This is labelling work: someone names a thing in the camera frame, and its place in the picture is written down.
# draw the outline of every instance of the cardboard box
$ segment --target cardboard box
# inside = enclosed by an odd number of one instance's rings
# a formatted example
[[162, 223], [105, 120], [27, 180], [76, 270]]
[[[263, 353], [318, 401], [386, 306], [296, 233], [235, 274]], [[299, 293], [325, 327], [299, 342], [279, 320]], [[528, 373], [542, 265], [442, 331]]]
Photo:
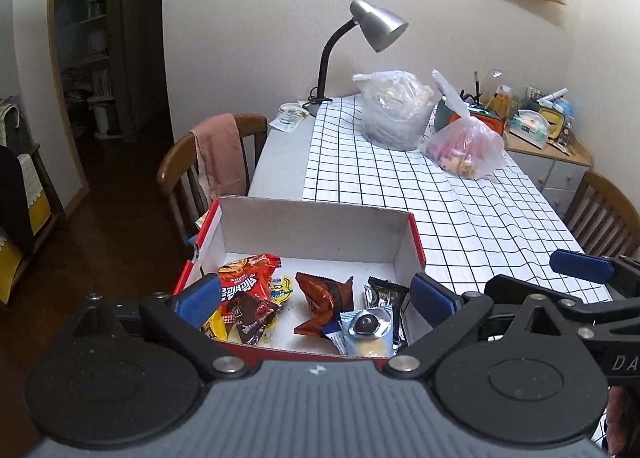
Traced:
[[[369, 276], [408, 286], [416, 272], [424, 271], [425, 263], [411, 213], [339, 203], [222, 197], [212, 202], [195, 245], [194, 257], [186, 263], [174, 294], [225, 263], [270, 253], [282, 260], [276, 276], [295, 278], [297, 272], [304, 272], [340, 282], [353, 276], [358, 310], [365, 306], [364, 285]], [[318, 354], [337, 356], [331, 341], [293, 333], [312, 317], [295, 279], [293, 285], [292, 297], [276, 317], [273, 332], [258, 342], [263, 349], [259, 359], [278, 358], [276, 350], [310, 353], [316, 359]], [[410, 301], [403, 310], [411, 344], [429, 326]], [[250, 363], [254, 360], [238, 348], [252, 346], [225, 344]]]

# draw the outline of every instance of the plastic bag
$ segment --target plastic bag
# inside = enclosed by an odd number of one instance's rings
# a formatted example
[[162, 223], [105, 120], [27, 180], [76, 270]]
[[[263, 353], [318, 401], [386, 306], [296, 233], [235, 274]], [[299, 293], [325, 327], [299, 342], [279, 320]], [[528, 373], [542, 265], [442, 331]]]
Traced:
[[462, 178], [481, 178], [504, 165], [504, 141], [482, 120], [472, 117], [466, 104], [437, 71], [433, 78], [447, 98], [447, 106], [460, 118], [434, 134], [424, 145], [424, 154], [445, 171]]
[[352, 79], [362, 93], [362, 136], [395, 151], [416, 149], [433, 111], [427, 106], [433, 90], [400, 70]]

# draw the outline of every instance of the wooden floor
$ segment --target wooden floor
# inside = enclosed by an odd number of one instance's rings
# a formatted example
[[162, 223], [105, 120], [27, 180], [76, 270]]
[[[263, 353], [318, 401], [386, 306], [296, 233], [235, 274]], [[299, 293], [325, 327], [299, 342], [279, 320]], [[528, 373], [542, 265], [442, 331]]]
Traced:
[[0, 311], [2, 418], [11, 420], [0, 424], [3, 458], [21, 456], [36, 442], [21, 405], [21, 382], [84, 296], [99, 292], [112, 302], [135, 300], [170, 291], [180, 274], [184, 261], [155, 186], [173, 143], [170, 127], [155, 122], [140, 137], [135, 144], [79, 139], [91, 192]]

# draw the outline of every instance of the desk lamp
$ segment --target desk lamp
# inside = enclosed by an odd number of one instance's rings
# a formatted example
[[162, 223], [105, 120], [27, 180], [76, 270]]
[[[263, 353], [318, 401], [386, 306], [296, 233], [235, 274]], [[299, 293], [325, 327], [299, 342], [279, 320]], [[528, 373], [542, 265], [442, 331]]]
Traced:
[[315, 95], [309, 95], [308, 104], [305, 105], [314, 117], [318, 113], [320, 104], [324, 101], [331, 102], [331, 99], [324, 96], [324, 86], [326, 84], [326, 70], [329, 65], [329, 55], [331, 49], [338, 42], [338, 39], [359, 24], [362, 34], [373, 50], [375, 52], [382, 52], [387, 46], [391, 45], [393, 41], [398, 39], [398, 37], [402, 35], [402, 32], [409, 26], [409, 23], [400, 16], [396, 16], [393, 12], [389, 12], [384, 8], [369, 5], [369, 3], [364, 0], [351, 1], [349, 10], [353, 17], [334, 32], [329, 38], [329, 41], [324, 45], [324, 50], [322, 50], [317, 91]]

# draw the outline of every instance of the chair backrest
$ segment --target chair backrest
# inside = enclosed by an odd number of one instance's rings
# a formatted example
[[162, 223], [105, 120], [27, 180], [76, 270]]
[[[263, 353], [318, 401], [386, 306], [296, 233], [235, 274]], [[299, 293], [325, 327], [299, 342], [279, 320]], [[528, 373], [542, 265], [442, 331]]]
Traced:
[[564, 222], [592, 256], [631, 256], [640, 246], [640, 215], [622, 191], [596, 172], [585, 173]]
[[[236, 115], [236, 126], [240, 139], [254, 136], [255, 163], [262, 153], [267, 139], [267, 119], [262, 115]], [[249, 169], [246, 163], [244, 143], [242, 157], [247, 189], [249, 189]], [[162, 160], [158, 170], [158, 187], [165, 199], [166, 210], [172, 228], [187, 254], [191, 253], [188, 239], [197, 234], [195, 221], [209, 208], [204, 193], [198, 184], [196, 142], [192, 133], [178, 140]]]

